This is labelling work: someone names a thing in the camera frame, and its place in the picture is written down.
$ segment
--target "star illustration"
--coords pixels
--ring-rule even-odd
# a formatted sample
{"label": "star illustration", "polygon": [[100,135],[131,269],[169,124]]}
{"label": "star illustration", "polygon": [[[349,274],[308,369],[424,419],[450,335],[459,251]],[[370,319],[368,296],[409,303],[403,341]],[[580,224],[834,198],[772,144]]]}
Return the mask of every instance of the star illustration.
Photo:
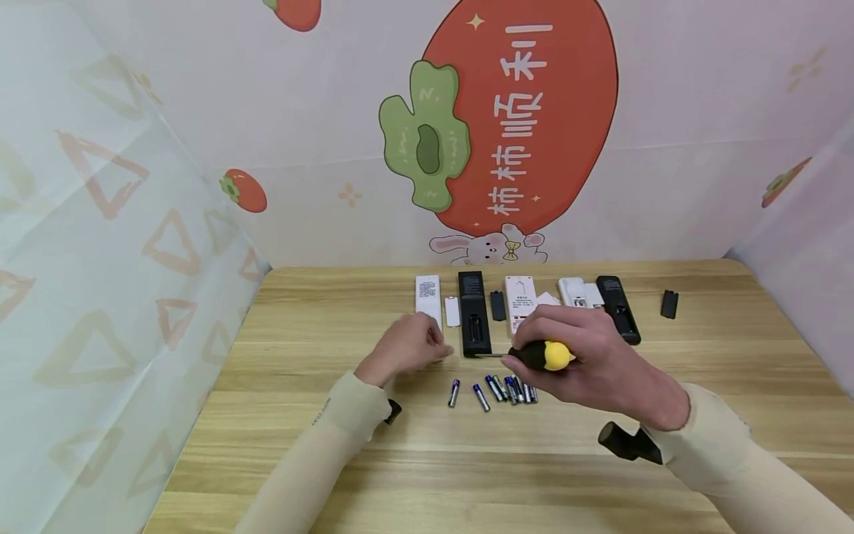
{"label": "star illustration", "polygon": [[472,17],[470,21],[466,22],[466,24],[471,24],[475,28],[475,30],[477,30],[477,27],[483,24],[484,22],[486,21],[477,16],[477,13],[475,13],[475,16]]}

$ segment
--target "persimmon illustration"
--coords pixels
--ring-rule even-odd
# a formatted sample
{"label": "persimmon illustration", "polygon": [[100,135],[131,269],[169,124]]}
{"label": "persimmon illustration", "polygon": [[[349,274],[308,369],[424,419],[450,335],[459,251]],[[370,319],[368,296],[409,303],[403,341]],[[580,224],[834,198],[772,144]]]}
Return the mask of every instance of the persimmon illustration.
{"label": "persimmon illustration", "polygon": [[389,169],[412,202],[472,236],[524,234],[575,201],[617,106],[617,56],[595,0],[460,0],[386,98]]}
{"label": "persimmon illustration", "polygon": [[259,214],[266,209],[266,193],[249,173],[228,169],[219,180],[219,187],[232,202],[250,213]]}
{"label": "persimmon illustration", "polygon": [[765,194],[762,195],[762,207],[767,208],[768,206],[770,206],[771,203],[773,203],[774,200],[776,200],[777,197],[780,196],[780,193],[782,193],[783,190],[786,189],[789,184],[792,183],[792,180],[794,180],[795,177],[797,177],[800,172],[804,170],[806,164],[809,163],[811,160],[811,157],[806,158],[798,165],[792,167],[787,172],[778,175],[773,181],[771,181],[771,183],[768,184],[768,187],[765,189]]}
{"label": "persimmon illustration", "polygon": [[308,32],[320,20],[320,0],[264,0],[278,19],[298,32]]}

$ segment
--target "beige sleeve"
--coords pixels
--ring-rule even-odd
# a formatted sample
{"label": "beige sleeve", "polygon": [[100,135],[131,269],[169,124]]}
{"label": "beige sleeve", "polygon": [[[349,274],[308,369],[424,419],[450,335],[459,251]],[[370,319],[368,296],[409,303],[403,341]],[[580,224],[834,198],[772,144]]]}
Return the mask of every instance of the beige sleeve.
{"label": "beige sleeve", "polygon": [[737,534],[854,533],[851,518],[771,453],[714,393],[682,385],[691,416],[679,431],[644,429],[664,463],[702,493]]}
{"label": "beige sleeve", "polygon": [[352,372],[332,388],[326,405],[266,480],[236,534],[308,532],[341,470],[391,415],[383,390]]}

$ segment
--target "person's left hand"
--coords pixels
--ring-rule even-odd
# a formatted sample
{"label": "person's left hand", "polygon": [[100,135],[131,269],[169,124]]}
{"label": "person's left hand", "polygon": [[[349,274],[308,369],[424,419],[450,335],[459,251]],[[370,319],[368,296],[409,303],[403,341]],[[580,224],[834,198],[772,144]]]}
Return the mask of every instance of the person's left hand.
{"label": "person's left hand", "polygon": [[453,353],[436,321],[427,314],[404,315],[380,338],[374,350],[356,367],[356,378],[384,387],[405,371],[416,371]]}

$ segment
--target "cartoon rabbit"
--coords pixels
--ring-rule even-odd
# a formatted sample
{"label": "cartoon rabbit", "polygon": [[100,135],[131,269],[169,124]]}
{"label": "cartoon rabbit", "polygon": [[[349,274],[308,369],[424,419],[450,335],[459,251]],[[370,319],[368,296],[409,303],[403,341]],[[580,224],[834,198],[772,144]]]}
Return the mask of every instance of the cartoon rabbit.
{"label": "cartoon rabbit", "polygon": [[451,265],[483,265],[489,263],[545,263],[548,254],[539,252],[546,239],[540,233],[528,236],[516,227],[505,224],[501,232],[493,232],[480,238],[456,235],[444,238],[432,238],[430,249],[444,254],[451,250],[462,249],[465,255],[451,261]]}

